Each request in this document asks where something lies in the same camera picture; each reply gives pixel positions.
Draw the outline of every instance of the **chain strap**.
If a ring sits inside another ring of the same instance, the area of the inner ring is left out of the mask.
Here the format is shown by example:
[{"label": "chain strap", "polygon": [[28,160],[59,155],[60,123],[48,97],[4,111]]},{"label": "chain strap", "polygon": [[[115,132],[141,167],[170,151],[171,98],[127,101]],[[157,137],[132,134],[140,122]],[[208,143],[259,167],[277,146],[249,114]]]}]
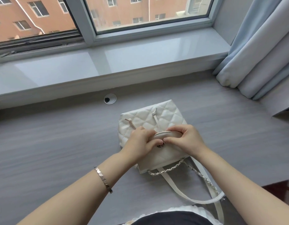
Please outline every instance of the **chain strap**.
[{"label": "chain strap", "polygon": [[217,195],[219,195],[219,192],[217,191],[217,188],[212,185],[212,183],[210,181],[208,181],[207,178],[204,177],[204,175],[202,175],[200,172],[198,172],[197,170],[195,170],[193,167],[189,166],[185,161],[184,161],[185,158],[182,158],[179,163],[177,163],[175,166],[173,166],[172,168],[169,168],[169,169],[166,169],[164,171],[161,171],[161,172],[157,172],[157,173],[153,173],[149,170],[147,170],[146,172],[149,173],[151,176],[157,176],[157,175],[160,175],[160,174],[163,174],[165,172],[169,172],[175,168],[177,168],[181,163],[184,163],[186,166],[188,166],[191,170],[193,170],[197,175],[199,175],[202,179],[204,179],[214,190],[215,192],[217,193]]}]

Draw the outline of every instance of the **white windowsill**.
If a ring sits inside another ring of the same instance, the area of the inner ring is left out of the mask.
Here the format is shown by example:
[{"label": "white windowsill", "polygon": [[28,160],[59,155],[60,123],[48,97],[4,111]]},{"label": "white windowsill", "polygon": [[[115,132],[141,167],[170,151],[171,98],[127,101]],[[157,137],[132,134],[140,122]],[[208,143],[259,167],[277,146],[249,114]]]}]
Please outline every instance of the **white windowsill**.
[{"label": "white windowsill", "polygon": [[0,64],[0,109],[211,69],[229,49],[203,28]]}]

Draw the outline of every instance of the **person's left arm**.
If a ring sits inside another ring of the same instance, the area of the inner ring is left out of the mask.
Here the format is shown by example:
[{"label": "person's left arm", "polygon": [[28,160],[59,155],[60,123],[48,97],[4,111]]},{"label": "person's left arm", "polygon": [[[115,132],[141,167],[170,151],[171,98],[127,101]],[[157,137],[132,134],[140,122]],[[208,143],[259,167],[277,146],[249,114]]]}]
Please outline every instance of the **person's left arm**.
[{"label": "person's left arm", "polygon": [[[110,187],[148,154],[162,140],[149,137],[156,134],[154,130],[137,128],[130,136],[125,147],[101,163],[98,168]],[[18,225],[84,225],[87,224],[106,197],[108,190],[96,170],[74,182],[66,189],[43,203]]]}]

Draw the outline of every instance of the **ruffled white fabric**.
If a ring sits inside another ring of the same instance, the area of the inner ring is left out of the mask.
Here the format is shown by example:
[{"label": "ruffled white fabric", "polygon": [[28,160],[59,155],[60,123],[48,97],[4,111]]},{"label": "ruffled white fabric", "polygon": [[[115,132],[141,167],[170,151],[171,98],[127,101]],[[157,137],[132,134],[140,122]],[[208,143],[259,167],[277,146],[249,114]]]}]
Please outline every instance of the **ruffled white fabric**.
[{"label": "ruffled white fabric", "polygon": [[[163,211],[160,211],[160,212],[173,212],[173,211],[186,211],[186,212],[194,212],[195,214],[198,214],[200,216],[203,216],[204,218],[208,219],[213,225],[223,225],[222,223],[220,223],[217,219],[215,219],[213,217],[213,215],[207,211],[206,209],[202,208],[202,207],[197,207],[197,206],[192,206],[192,205],[189,205],[189,206],[181,206],[179,208],[169,208],[169,209],[166,209],[166,210],[163,210]],[[144,216],[147,216],[145,214],[142,214],[139,218],[135,218],[135,219],[132,219],[126,223],[124,223],[123,225],[131,225],[132,223],[134,223],[136,220],[144,217]]]}]

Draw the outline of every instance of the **curtain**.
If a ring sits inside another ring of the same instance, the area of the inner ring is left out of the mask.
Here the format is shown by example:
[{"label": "curtain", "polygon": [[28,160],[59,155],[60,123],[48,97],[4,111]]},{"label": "curtain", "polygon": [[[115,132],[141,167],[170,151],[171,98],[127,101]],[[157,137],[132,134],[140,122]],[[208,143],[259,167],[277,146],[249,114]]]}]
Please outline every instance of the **curtain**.
[{"label": "curtain", "polygon": [[231,50],[213,72],[223,86],[261,98],[289,75],[289,0],[254,0]]}]

